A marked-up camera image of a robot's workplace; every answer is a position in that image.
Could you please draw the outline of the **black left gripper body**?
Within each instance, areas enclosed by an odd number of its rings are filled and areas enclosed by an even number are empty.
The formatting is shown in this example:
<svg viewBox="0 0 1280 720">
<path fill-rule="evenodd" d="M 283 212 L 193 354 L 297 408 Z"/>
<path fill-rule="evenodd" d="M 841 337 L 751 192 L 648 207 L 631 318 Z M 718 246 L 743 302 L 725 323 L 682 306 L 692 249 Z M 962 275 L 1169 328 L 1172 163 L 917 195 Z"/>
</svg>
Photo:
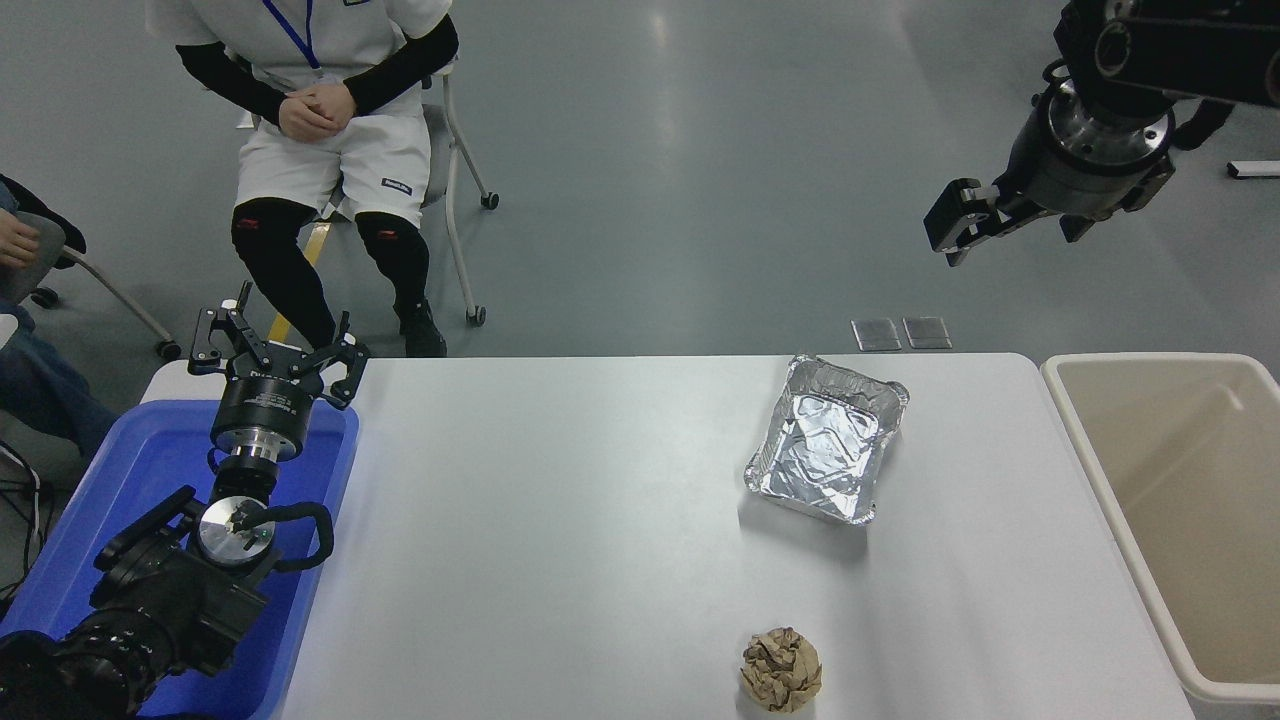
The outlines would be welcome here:
<svg viewBox="0 0 1280 720">
<path fill-rule="evenodd" d="M 259 370 L 227 369 L 227 386 L 215 415 L 211 442 L 241 445 L 238 433 L 264 430 L 285 445 L 302 445 L 315 398 L 323 393 L 319 373 L 276 377 Z"/>
</svg>

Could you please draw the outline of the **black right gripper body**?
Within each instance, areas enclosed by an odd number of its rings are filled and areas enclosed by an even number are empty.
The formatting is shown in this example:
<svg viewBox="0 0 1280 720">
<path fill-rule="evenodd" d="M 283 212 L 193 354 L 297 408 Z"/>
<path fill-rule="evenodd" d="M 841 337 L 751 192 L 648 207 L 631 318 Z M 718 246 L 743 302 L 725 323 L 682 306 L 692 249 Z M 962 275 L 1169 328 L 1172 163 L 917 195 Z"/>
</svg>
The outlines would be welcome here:
<svg viewBox="0 0 1280 720">
<path fill-rule="evenodd" d="M 1032 113 L 1000 177 L 1000 211 L 1105 218 L 1146 208 L 1174 173 L 1172 120 L 1167 113 L 1151 126 L 1112 132 L 1089 117 L 1061 123 Z"/>
</svg>

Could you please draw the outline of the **person's right hand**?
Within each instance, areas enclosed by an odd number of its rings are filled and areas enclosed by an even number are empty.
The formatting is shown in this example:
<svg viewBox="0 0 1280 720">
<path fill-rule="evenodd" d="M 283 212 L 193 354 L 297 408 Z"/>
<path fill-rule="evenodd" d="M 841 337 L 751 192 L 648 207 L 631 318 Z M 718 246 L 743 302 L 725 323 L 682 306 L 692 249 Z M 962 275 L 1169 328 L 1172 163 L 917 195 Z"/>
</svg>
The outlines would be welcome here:
<svg viewBox="0 0 1280 720">
<path fill-rule="evenodd" d="M 314 143 L 329 136 L 326 118 L 308 105 L 308 97 L 288 94 L 278 109 L 280 132 L 294 141 Z"/>
</svg>

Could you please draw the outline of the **person's hand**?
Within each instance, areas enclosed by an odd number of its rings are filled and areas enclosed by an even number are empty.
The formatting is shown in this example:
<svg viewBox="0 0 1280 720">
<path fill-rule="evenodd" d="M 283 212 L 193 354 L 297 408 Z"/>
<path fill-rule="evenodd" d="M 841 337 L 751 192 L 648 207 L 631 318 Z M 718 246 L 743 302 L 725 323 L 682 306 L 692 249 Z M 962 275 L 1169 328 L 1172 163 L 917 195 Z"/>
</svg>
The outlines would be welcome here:
<svg viewBox="0 0 1280 720">
<path fill-rule="evenodd" d="M 40 232 L 8 210 L 0 211 L 1 265 L 26 269 L 40 256 Z"/>
</svg>

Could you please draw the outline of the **person's left hand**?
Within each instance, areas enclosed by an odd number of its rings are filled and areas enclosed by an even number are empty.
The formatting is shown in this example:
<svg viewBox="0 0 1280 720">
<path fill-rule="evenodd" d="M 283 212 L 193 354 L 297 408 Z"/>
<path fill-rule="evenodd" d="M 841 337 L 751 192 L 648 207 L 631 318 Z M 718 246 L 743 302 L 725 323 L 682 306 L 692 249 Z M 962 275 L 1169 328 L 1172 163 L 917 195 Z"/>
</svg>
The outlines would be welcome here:
<svg viewBox="0 0 1280 720">
<path fill-rule="evenodd" d="M 357 106 L 349 88 L 342 83 L 320 83 L 306 88 L 301 97 L 319 115 L 333 123 L 338 131 L 346 129 Z"/>
</svg>

